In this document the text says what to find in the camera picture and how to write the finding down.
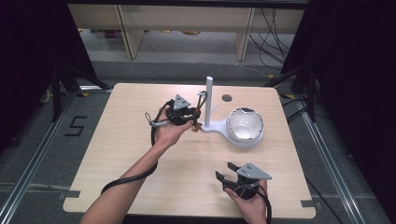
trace forearm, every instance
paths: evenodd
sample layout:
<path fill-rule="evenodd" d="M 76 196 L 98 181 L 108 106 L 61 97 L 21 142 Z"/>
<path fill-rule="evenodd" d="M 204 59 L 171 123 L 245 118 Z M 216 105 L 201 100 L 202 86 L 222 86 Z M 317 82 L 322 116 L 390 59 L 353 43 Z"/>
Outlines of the forearm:
<path fill-rule="evenodd" d="M 120 178 L 145 173 L 168 148 L 161 143 L 155 144 Z M 108 189 L 91 205 L 80 223 L 121 223 L 144 181 L 145 178 Z"/>

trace wooden table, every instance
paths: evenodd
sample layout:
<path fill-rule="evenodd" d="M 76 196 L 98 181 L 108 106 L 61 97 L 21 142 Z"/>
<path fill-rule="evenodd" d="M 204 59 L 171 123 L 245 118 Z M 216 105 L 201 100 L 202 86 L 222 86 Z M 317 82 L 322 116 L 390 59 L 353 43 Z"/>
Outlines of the wooden table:
<path fill-rule="evenodd" d="M 218 133 L 186 131 L 160 158 L 129 214 L 241 217 L 222 191 L 215 171 L 236 180 L 227 162 L 242 166 L 250 161 L 273 177 L 268 181 L 273 217 L 314 217 L 314 207 L 302 207 L 301 201 L 312 199 L 276 90 L 216 86 L 216 80 L 214 84 L 212 108 L 219 105 L 211 120 L 224 119 L 237 107 L 250 107 L 262 116 L 263 139 L 253 148 L 239 148 Z M 105 184 L 119 178 L 150 148 L 145 112 L 155 118 L 158 109 L 177 93 L 196 106 L 197 93 L 204 90 L 205 86 L 198 85 L 116 85 L 71 187 L 80 191 L 79 197 L 66 198 L 64 210 L 85 212 Z M 233 97 L 231 102 L 221 99 L 224 94 Z"/>

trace black cable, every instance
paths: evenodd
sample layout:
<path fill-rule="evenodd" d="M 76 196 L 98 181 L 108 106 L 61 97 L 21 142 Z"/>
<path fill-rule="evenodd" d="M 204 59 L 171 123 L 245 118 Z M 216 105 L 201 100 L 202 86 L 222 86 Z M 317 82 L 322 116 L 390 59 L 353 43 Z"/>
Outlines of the black cable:
<path fill-rule="evenodd" d="M 269 68 L 272 68 L 272 69 L 275 69 L 275 70 L 281 70 L 280 68 L 277 68 L 277 67 L 273 67 L 273 66 L 270 66 L 270 65 L 268 65 L 268 64 L 266 64 L 263 60 L 262 60 L 262 51 L 260 50 L 260 52 L 259 52 L 259 58 L 260 58 L 260 61 L 262 62 L 262 64 L 264 64 L 264 66 L 266 66 L 266 67 L 269 67 Z"/>
<path fill-rule="evenodd" d="M 205 97 L 204 97 L 204 100 L 201 102 L 202 95 L 199 95 L 197 109 L 201 109 L 201 107 L 204 105 L 204 103 L 206 101 L 206 98 L 207 98 L 207 92 L 206 91 L 201 91 L 201 93 L 204 93 Z"/>
<path fill-rule="evenodd" d="M 276 57 L 273 53 L 271 53 L 271 52 L 268 51 L 267 49 L 264 49 L 264 48 L 262 47 L 262 45 L 259 45 L 259 44 L 256 42 L 256 40 L 253 38 L 253 36 L 251 36 L 251 34 L 249 34 L 249 36 L 250 36 L 251 40 L 253 41 L 253 43 L 256 45 L 256 47 L 257 47 L 260 51 L 266 53 L 268 56 L 270 56 L 271 58 L 275 59 L 275 60 L 278 61 L 279 63 L 283 63 L 283 62 L 284 62 L 283 60 L 281 60 L 281 59 L 279 59 L 278 57 Z"/>
<path fill-rule="evenodd" d="M 308 179 L 308 177 L 305 177 L 306 182 L 312 187 L 312 189 L 318 194 L 319 198 L 326 203 L 327 207 L 330 209 L 330 211 L 332 212 L 332 214 L 335 216 L 335 218 L 337 218 L 337 220 L 343 224 L 344 222 L 341 220 L 341 218 L 339 216 L 337 216 L 337 214 L 335 213 L 335 211 L 332 209 L 332 207 L 327 203 L 327 201 L 323 198 L 323 196 L 320 194 L 320 192 L 318 191 L 318 189 L 314 186 L 314 184 L 312 184 L 312 182 Z"/>
<path fill-rule="evenodd" d="M 315 110 L 324 110 L 324 111 L 326 111 L 326 108 L 323 108 L 323 107 L 322 108 L 315 108 Z M 329 119 L 330 118 L 329 114 L 322 115 L 322 114 L 319 114 L 319 113 L 315 113 L 315 115 L 317 115 L 318 117 L 324 118 L 324 119 Z"/>
<path fill-rule="evenodd" d="M 265 37 L 265 39 L 264 39 L 263 41 L 264 41 L 269 47 L 271 47 L 271 48 L 273 48 L 273 49 L 278 49 L 278 50 L 280 51 L 280 54 L 282 55 L 282 58 L 283 58 L 283 59 L 286 59 L 286 55 L 285 55 L 285 52 L 286 52 L 286 51 L 284 51 L 280 45 L 283 45 L 286 49 L 289 49 L 289 48 L 288 48 L 288 47 L 279 39 L 279 37 L 277 36 L 277 29 L 276 29 L 276 9 L 273 8 L 273 20 L 272 20 L 272 22 L 271 22 L 271 25 L 270 25 L 269 21 L 267 20 L 265 14 L 264 14 L 263 9 L 262 9 L 262 15 L 263 15 L 263 17 L 264 17 L 264 19 L 265 19 L 265 22 L 267 23 L 268 31 L 269 31 L 268 34 L 267 34 L 267 36 Z M 274 47 L 274 46 L 272 46 L 272 45 L 270 45 L 270 44 L 268 44 L 268 43 L 266 42 L 266 39 L 267 39 L 267 37 L 268 37 L 269 34 L 271 34 L 271 35 L 273 36 L 275 42 L 277 43 L 278 48 L 276 48 L 276 47 Z"/>
<path fill-rule="evenodd" d="M 163 112 L 163 110 L 166 108 L 167 105 L 170 105 L 171 101 L 166 102 L 163 107 L 160 109 L 160 111 L 158 112 L 157 117 L 155 118 L 155 120 L 153 122 L 158 122 L 158 119 L 160 118 L 161 113 Z M 155 127 L 151 127 L 151 144 L 154 146 L 155 144 L 155 131 L 156 128 Z M 155 164 L 145 173 L 141 174 L 141 175 L 134 175 L 134 176 L 130 176 L 130 177 L 125 177 L 125 178 L 121 178 L 121 179 L 117 179 L 114 181 L 111 181 L 110 183 L 106 184 L 105 187 L 102 189 L 101 194 L 103 194 L 106 190 L 117 186 L 117 185 L 121 185 L 121 184 L 125 184 L 125 183 L 129 183 L 129 182 L 133 182 L 136 180 L 140 180 L 143 178 L 146 178 L 147 176 L 151 175 L 152 173 L 154 173 L 154 171 L 157 169 L 158 166 L 158 162 L 156 161 Z"/>
<path fill-rule="evenodd" d="M 267 219 L 266 219 L 267 220 L 267 224 L 271 224 L 271 220 L 272 220 L 272 206 L 270 204 L 270 201 L 268 200 L 267 191 L 265 191 L 265 189 L 260 184 L 259 184 L 259 187 L 262 189 L 262 191 L 264 191 L 264 194 L 262 194 L 261 192 L 259 192 L 258 190 L 254 189 L 254 188 L 251 188 L 250 184 L 246 184 L 246 185 L 243 185 L 243 186 L 240 186 L 240 187 L 234 189 L 233 190 L 233 194 L 235 193 L 234 196 L 240 198 L 245 193 L 245 191 L 247 189 L 251 189 L 254 192 L 256 192 L 257 194 L 259 194 L 260 197 L 262 197 L 262 199 L 264 200 L 264 203 L 267 205 Z M 237 194 L 235 191 L 239 190 L 241 188 L 243 188 L 242 192 L 240 194 Z"/>
<path fill-rule="evenodd" d="M 291 116 L 287 118 L 288 123 L 292 122 L 294 119 L 296 119 L 298 116 L 302 115 L 306 110 L 308 109 L 307 106 L 299 109 L 298 111 L 294 112 Z"/>
<path fill-rule="evenodd" d="M 271 224 L 272 220 L 272 206 L 270 204 L 270 201 L 268 200 L 268 194 L 265 191 L 265 189 L 259 185 L 259 187 L 264 191 L 264 194 L 260 193 L 258 190 L 255 190 L 257 194 L 259 194 L 262 199 L 264 200 L 265 204 L 267 205 L 267 224 Z"/>
<path fill-rule="evenodd" d="M 283 106 L 285 106 L 285 105 L 288 105 L 288 104 L 290 104 L 290 103 L 293 103 L 293 102 L 298 102 L 298 101 L 306 101 L 306 99 L 296 99 L 296 100 L 290 100 L 290 101 L 286 102 L 285 104 L 283 104 L 283 105 L 282 105 L 282 107 L 283 107 Z"/>

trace silver bracket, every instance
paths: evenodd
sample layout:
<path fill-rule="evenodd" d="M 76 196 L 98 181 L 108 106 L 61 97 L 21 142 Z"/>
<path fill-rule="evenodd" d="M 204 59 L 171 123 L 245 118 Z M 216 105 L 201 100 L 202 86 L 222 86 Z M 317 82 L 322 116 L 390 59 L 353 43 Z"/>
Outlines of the silver bracket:
<path fill-rule="evenodd" d="M 272 179 L 270 175 L 250 162 L 239 168 L 236 173 L 249 179 Z"/>
<path fill-rule="evenodd" d="M 190 102 L 185 100 L 179 94 L 176 94 L 174 108 L 173 108 L 174 110 L 179 110 L 190 105 L 191 105 Z"/>

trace white base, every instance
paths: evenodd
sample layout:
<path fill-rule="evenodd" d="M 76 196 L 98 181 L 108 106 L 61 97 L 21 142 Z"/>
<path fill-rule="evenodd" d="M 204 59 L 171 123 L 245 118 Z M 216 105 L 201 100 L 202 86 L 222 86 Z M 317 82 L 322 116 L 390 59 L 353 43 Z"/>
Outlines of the white base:
<path fill-rule="evenodd" d="M 254 147 L 262 140 L 262 133 L 260 133 L 257 138 L 253 139 L 250 142 L 237 142 L 233 140 L 227 132 L 227 119 L 221 121 L 210 121 L 209 125 L 205 126 L 205 121 L 202 122 L 203 125 L 201 126 L 202 131 L 204 133 L 220 133 L 223 135 L 230 143 L 237 147 Z"/>

